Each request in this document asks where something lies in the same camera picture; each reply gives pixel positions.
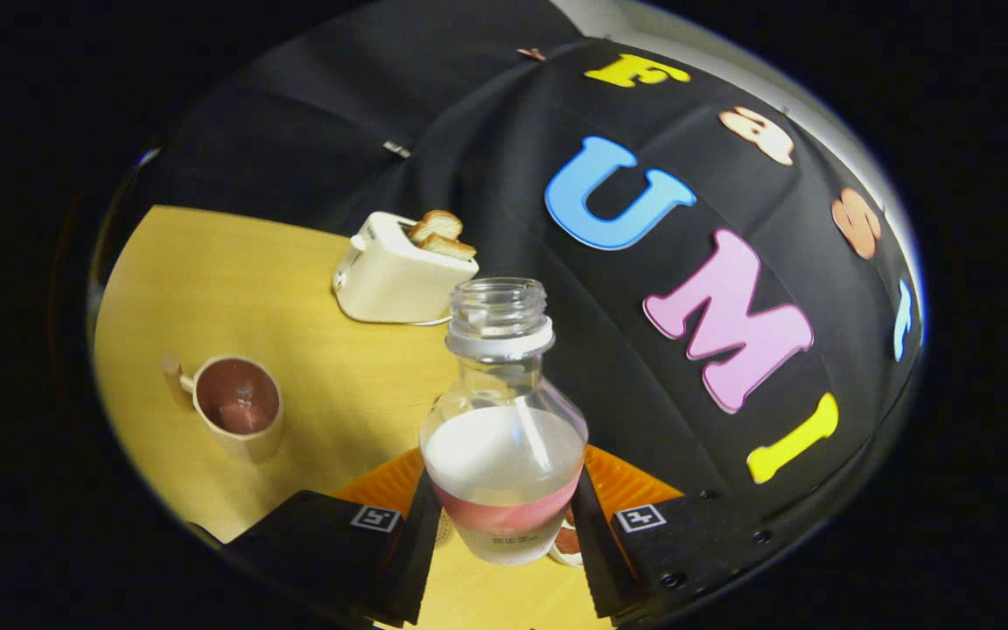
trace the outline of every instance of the blue letter u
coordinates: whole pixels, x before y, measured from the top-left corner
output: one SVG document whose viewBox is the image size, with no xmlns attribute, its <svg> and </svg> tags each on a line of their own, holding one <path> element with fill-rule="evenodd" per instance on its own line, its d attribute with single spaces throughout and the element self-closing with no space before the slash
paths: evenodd
<svg viewBox="0 0 1008 630">
<path fill-rule="evenodd" d="M 606 221 L 586 208 L 586 200 L 595 188 L 623 166 L 636 166 L 636 156 L 620 144 L 589 136 L 581 141 L 581 152 L 556 172 L 547 184 L 547 210 L 551 218 L 571 236 L 589 247 L 619 250 L 643 239 L 677 204 L 691 205 L 695 193 L 686 184 L 656 168 L 645 172 L 648 187 L 644 195 Z"/>
</svg>

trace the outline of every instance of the letter m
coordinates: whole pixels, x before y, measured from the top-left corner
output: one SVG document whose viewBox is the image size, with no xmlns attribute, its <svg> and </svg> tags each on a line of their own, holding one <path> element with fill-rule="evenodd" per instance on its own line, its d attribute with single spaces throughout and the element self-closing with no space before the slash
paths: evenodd
<svg viewBox="0 0 1008 630">
<path fill-rule="evenodd" d="M 736 414 L 749 392 L 796 352 L 808 350 L 815 338 L 811 324 L 794 303 L 749 314 L 760 259 L 729 230 L 715 232 L 715 255 L 671 294 L 645 298 L 644 312 L 661 334 L 679 339 L 686 335 L 688 316 L 705 308 L 686 358 L 705 359 L 740 348 L 728 362 L 714 362 L 703 370 L 715 402 Z"/>
</svg>

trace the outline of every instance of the mug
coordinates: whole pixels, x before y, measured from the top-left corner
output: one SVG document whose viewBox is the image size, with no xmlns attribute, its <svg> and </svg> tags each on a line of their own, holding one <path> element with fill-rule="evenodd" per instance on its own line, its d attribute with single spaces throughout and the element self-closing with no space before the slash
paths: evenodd
<svg viewBox="0 0 1008 630">
<path fill-rule="evenodd" d="M 213 356 L 190 378 L 167 356 L 161 370 L 176 403 L 188 409 L 192 402 L 233 458 L 261 462 L 275 454 L 282 442 L 282 391 L 266 368 L 247 356 Z"/>
</svg>

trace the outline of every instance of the yellow table surface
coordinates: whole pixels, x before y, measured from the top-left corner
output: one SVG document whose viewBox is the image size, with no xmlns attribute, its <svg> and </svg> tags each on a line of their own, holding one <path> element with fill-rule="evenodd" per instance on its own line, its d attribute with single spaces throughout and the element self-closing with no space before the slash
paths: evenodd
<svg viewBox="0 0 1008 630">
<path fill-rule="evenodd" d="M 139 474 L 178 518 L 228 542 L 299 490 L 333 494 L 417 444 L 451 386 L 445 327 L 349 320 L 331 289 L 348 238 L 154 207 L 116 263 L 96 328 L 97 381 Z M 193 375 L 213 355 L 260 362 L 282 390 L 273 458 L 233 461 L 170 397 L 159 362 Z M 437 547 L 418 627 L 556 630 L 599 619 L 584 572 L 543 558 L 496 566 L 455 537 Z"/>
</svg>

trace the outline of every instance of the black cloth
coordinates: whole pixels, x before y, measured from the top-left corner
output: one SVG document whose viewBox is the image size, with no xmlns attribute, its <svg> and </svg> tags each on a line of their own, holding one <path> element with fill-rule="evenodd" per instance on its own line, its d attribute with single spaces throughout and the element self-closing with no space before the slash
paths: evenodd
<svg viewBox="0 0 1008 630">
<path fill-rule="evenodd" d="M 465 222 L 461 238 L 479 249 L 480 276 L 532 276 L 547 287 L 557 336 L 547 376 L 580 404 L 595 446 L 757 515 L 792 505 L 865 446 L 907 382 L 920 326 L 913 309 L 906 356 L 893 360 L 897 284 L 912 284 L 904 244 L 883 219 L 875 260 L 855 254 L 830 204 L 844 187 L 864 188 L 828 148 L 726 81 L 584 38 L 547 3 L 413 4 L 349 13 L 222 85 L 144 169 L 132 215 L 165 203 L 351 236 L 372 212 L 416 218 L 451 209 Z M 519 55 L 520 47 L 547 59 Z M 623 89 L 584 77 L 620 52 L 692 79 Z M 720 123 L 718 113 L 735 105 L 787 131 L 791 167 Z M 697 203 L 631 248 L 584 246 L 555 226 L 543 193 L 585 136 L 618 142 L 640 160 L 591 196 L 600 218 L 643 192 L 647 168 L 675 175 Z M 411 156 L 384 149 L 388 140 Z M 759 254 L 751 311 L 794 302 L 815 338 L 736 415 L 713 402 L 701 376 L 727 354 L 689 362 L 688 338 L 664 338 L 640 311 L 645 295 L 666 294 L 703 266 L 723 228 Z M 788 434 L 825 392 L 840 410 L 835 434 L 771 482 L 753 483 L 749 452 Z"/>
</svg>

